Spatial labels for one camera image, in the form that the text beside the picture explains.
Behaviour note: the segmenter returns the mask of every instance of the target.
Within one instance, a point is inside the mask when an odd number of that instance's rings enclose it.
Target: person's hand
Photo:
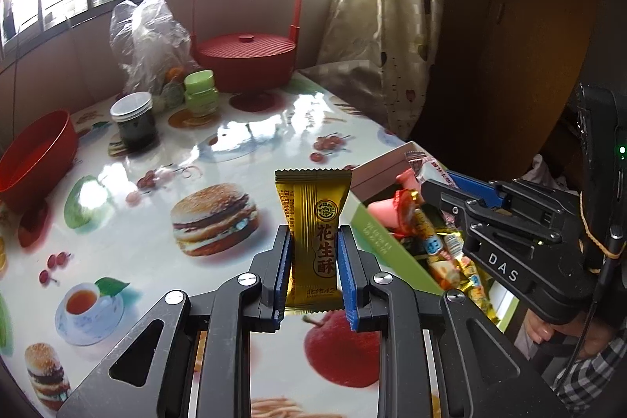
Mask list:
[[[539,344],[549,341],[556,331],[571,337],[578,337],[583,331],[584,321],[585,314],[580,313],[568,324],[549,324],[540,319],[531,310],[527,310],[524,324],[525,331],[531,340]],[[586,359],[596,356],[607,347],[607,344],[614,338],[615,334],[616,330],[613,327],[608,326],[601,320],[593,319],[578,357]]]

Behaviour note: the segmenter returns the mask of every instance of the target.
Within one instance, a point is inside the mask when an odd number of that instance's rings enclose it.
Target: das logo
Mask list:
[[[511,270],[508,274],[507,263],[506,262],[499,263],[498,257],[496,256],[496,254],[494,254],[494,252],[490,254],[490,258],[488,259],[488,262],[490,263],[491,266],[494,266],[494,268],[496,268],[496,271],[502,273],[504,276],[507,276],[507,278],[511,282],[516,282],[516,279],[518,278],[518,271]]]

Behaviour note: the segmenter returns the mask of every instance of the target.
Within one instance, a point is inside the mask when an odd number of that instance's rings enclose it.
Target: jar lid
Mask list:
[[[188,94],[197,94],[205,92],[215,87],[212,70],[202,70],[191,73],[185,77],[185,91]]]
[[[132,92],[116,101],[109,113],[116,123],[138,118],[152,108],[152,95],[149,92]]]

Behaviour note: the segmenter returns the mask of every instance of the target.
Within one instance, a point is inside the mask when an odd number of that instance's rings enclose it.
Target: cardboard box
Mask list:
[[[396,176],[410,167],[405,160],[405,153],[412,150],[424,151],[416,143],[408,142],[353,170],[351,193],[342,214],[344,222],[349,220],[357,245],[362,250],[375,254],[382,268],[396,274],[417,290],[441,295],[442,289],[428,271],[362,204],[393,185]],[[518,299],[501,284],[494,282],[490,290],[490,301],[499,317],[497,326],[505,331],[516,310]]]

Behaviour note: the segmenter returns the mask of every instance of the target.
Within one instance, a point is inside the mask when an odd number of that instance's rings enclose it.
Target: red pot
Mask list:
[[[197,43],[195,4],[192,1],[192,55],[200,66],[213,70],[217,90],[259,92],[289,82],[296,62],[300,7],[295,0],[290,37],[274,34],[226,34]]]
[[[0,159],[0,200],[17,214],[37,205],[70,169],[77,148],[69,112],[37,119]]]

